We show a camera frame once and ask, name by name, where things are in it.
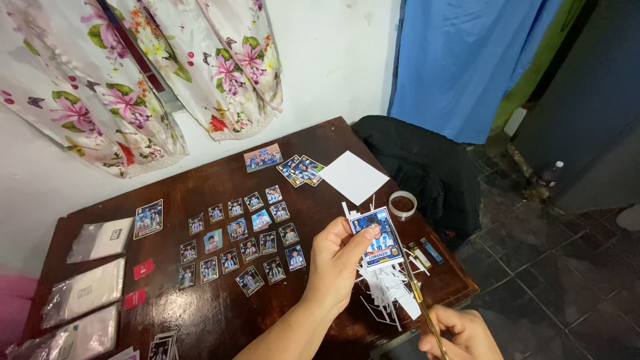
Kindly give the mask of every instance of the left hand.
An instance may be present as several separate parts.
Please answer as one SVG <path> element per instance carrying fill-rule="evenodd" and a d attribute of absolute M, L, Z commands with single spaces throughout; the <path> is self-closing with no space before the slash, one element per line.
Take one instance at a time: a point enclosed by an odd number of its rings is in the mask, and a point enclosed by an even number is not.
<path fill-rule="evenodd" d="M 349 221 L 336 218 L 314 238 L 311 248 L 309 282 L 302 300 L 313 303 L 334 318 L 351 298 L 356 266 L 371 244 L 374 231 L 365 228 L 351 234 Z"/>

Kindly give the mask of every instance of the butterfly print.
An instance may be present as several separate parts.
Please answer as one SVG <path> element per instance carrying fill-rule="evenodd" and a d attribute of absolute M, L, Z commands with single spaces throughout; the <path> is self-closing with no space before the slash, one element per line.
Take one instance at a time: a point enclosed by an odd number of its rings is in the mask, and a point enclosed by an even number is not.
<path fill-rule="evenodd" d="M 38 109 L 42 109 L 42 105 L 40 105 L 41 102 L 43 102 L 44 99 L 41 97 L 33 97 L 33 96 L 29 96 L 29 101 L 27 101 L 27 104 L 31 105 L 31 106 L 35 106 Z"/>
<path fill-rule="evenodd" d="M 207 54 L 207 53 L 202 53 L 202 56 L 204 56 L 204 59 L 202 59 L 202 62 L 204 62 L 207 65 L 211 65 L 209 63 L 209 58 L 211 57 L 211 54 Z"/>
<path fill-rule="evenodd" d="M 229 49 L 231 48 L 231 45 L 236 43 L 236 41 L 230 37 L 227 37 L 227 41 L 225 42 L 227 43 L 227 46 L 229 47 Z"/>
<path fill-rule="evenodd" d="M 91 80 L 87 80 L 87 81 L 86 81 L 86 87 L 87 87 L 87 88 L 89 88 L 92 92 L 96 92 L 96 91 L 95 91 L 95 85 L 100 85 L 100 84 L 98 84 L 98 83 L 94 83 L 94 82 L 93 82 L 93 81 L 91 81 Z"/>

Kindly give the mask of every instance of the wooden table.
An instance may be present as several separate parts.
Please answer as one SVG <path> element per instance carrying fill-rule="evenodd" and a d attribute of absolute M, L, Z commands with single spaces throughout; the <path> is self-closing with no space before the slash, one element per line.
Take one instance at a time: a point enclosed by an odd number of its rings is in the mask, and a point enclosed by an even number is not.
<path fill-rule="evenodd" d="M 245 152 L 272 143 L 278 143 L 285 160 L 295 154 L 307 155 L 323 165 L 328 165 L 349 150 L 384 172 L 342 117 Z M 264 196 L 264 190 L 274 185 L 280 186 L 291 218 L 271 224 L 266 231 L 277 232 L 277 227 L 288 224 L 289 221 L 293 222 L 301 238 L 298 243 L 302 246 L 307 261 L 310 259 L 314 235 L 334 218 L 344 216 L 341 202 L 347 201 L 350 210 L 355 208 L 353 203 L 324 181 L 317 187 L 303 184 L 294 188 L 275 166 L 247 174 L 243 154 L 238 153 L 78 210 L 58 220 L 31 304 L 23 339 L 48 332 L 40 329 L 40 310 L 45 305 L 54 284 L 118 257 L 111 256 L 66 265 L 65 259 L 71 250 L 71 244 L 83 224 L 131 217 L 135 214 L 136 208 L 164 199 L 164 228 L 142 239 L 129 240 L 125 253 L 127 265 L 123 294 L 146 287 L 147 299 L 142 305 L 121 312 L 116 349 L 104 358 L 131 346 L 135 350 L 139 349 L 140 356 L 146 358 L 154 336 L 168 331 L 178 332 L 177 348 L 182 360 L 232 358 L 297 303 L 308 280 L 309 266 L 293 272 L 289 272 L 287 268 L 286 279 L 269 285 L 262 264 L 275 255 L 280 257 L 283 265 L 286 261 L 285 248 L 278 235 L 277 253 L 260 256 L 227 274 L 221 273 L 219 264 L 220 276 L 216 280 L 200 284 L 198 274 L 195 286 L 178 290 L 179 245 L 196 239 L 198 273 L 200 261 L 211 256 L 218 256 L 219 259 L 221 252 L 232 247 L 238 249 L 240 241 L 230 242 L 227 232 L 229 222 L 237 220 L 238 217 L 229 219 L 228 212 L 225 211 L 223 221 L 209 224 L 207 208 L 219 203 L 226 206 L 228 201 L 246 197 L 253 192 Z M 395 191 L 398 191 L 395 182 L 387 181 L 376 192 L 376 207 L 385 205 L 390 194 Z M 370 203 L 369 199 L 358 207 L 358 211 L 367 212 Z M 190 236 L 188 219 L 200 213 L 204 213 L 205 230 Z M 244 218 L 249 227 L 249 237 L 253 236 L 251 214 L 245 205 Z M 478 287 L 422 217 L 416 213 L 404 222 L 397 218 L 392 219 L 405 246 L 411 241 L 418 242 L 420 238 L 426 237 L 445 259 L 444 264 L 431 268 L 431 276 L 422 273 L 418 278 L 422 283 L 421 290 L 426 302 L 456 306 L 478 292 Z M 212 254 L 205 254 L 204 234 L 219 228 L 223 229 L 223 248 Z M 155 269 L 135 281 L 134 266 L 149 258 L 153 258 Z M 247 297 L 236 283 L 236 276 L 251 265 L 256 267 L 267 283 L 251 297 Z M 368 359 L 369 351 L 374 347 L 419 325 L 419 321 L 412 321 L 404 310 L 398 311 L 403 332 L 399 332 L 393 325 L 377 322 L 362 304 L 361 295 L 371 300 L 371 296 L 365 294 L 360 286 L 354 286 L 349 306 L 329 328 L 318 350 L 317 358 Z"/>

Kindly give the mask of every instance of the right hand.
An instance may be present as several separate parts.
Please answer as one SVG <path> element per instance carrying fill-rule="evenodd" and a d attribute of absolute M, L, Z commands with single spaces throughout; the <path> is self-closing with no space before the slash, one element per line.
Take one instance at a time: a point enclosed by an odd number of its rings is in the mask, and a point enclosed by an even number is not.
<path fill-rule="evenodd" d="M 434 305 L 429 311 L 429 316 L 440 333 L 447 330 L 454 335 L 452 342 L 442 338 L 449 360 L 503 360 L 489 328 L 477 311 L 456 311 Z M 421 333 L 418 342 L 420 350 L 426 352 L 430 359 L 433 359 L 433 356 L 444 359 L 436 338 L 429 333 L 424 321 Z"/>

